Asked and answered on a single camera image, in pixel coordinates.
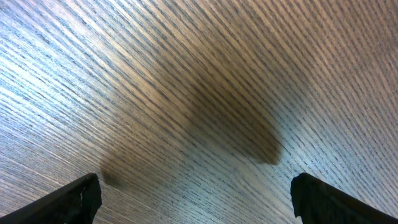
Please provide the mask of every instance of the brown wood surface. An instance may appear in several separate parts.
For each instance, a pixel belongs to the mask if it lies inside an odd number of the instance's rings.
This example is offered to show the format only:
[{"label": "brown wood surface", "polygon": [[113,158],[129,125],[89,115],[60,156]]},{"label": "brown wood surface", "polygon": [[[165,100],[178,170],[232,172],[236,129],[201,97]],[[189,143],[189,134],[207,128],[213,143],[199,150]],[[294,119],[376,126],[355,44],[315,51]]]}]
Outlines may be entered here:
[{"label": "brown wood surface", "polygon": [[0,0],[0,215],[299,223],[308,172],[398,217],[395,0]]}]

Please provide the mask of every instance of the wood grain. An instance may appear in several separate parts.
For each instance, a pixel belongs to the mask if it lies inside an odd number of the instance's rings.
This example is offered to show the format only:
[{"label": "wood grain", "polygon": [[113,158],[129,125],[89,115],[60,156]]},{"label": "wood grain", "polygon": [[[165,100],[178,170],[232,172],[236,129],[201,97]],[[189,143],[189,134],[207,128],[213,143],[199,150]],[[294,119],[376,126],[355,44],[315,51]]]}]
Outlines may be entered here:
[{"label": "wood grain", "polygon": [[0,0],[0,215],[96,172],[96,223],[300,223],[308,172],[398,217],[393,0]]}]

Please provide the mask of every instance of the black plastic object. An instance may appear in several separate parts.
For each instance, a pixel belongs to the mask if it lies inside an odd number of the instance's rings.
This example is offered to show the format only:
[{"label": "black plastic object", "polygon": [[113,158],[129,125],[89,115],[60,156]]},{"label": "black plastic object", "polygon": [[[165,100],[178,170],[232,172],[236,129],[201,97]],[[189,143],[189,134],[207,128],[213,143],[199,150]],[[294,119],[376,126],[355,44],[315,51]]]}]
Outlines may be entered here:
[{"label": "black plastic object", "polygon": [[303,224],[312,223],[393,223],[398,220],[310,174],[293,178],[290,188],[294,215]]},{"label": "black plastic object", "polygon": [[91,224],[101,204],[98,177],[96,174],[87,174],[0,218],[0,223]]}]

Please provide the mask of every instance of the wooden table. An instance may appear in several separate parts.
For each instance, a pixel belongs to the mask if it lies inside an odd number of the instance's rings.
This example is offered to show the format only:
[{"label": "wooden table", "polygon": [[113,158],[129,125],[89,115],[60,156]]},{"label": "wooden table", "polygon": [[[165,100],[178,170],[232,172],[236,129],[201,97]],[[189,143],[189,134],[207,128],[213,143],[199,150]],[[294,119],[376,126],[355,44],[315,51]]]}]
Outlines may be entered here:
[{"label": "wooden table", "polygon": [[393,0],[0,2],[0,215],[96,172],[96,223],[300,223],[308,172],[398,217]]}]

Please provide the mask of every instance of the wooden surface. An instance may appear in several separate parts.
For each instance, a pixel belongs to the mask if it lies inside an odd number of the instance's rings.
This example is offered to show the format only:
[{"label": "wooden surface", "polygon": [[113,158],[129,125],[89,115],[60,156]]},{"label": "wooden surface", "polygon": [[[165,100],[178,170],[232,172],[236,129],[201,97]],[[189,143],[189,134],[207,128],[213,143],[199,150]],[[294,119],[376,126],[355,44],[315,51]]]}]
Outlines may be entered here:
[{"label": "wooden surface", "polygon": [[0,0],[0,215],[299,223],[308,172],[398,217],[394,0]]}]

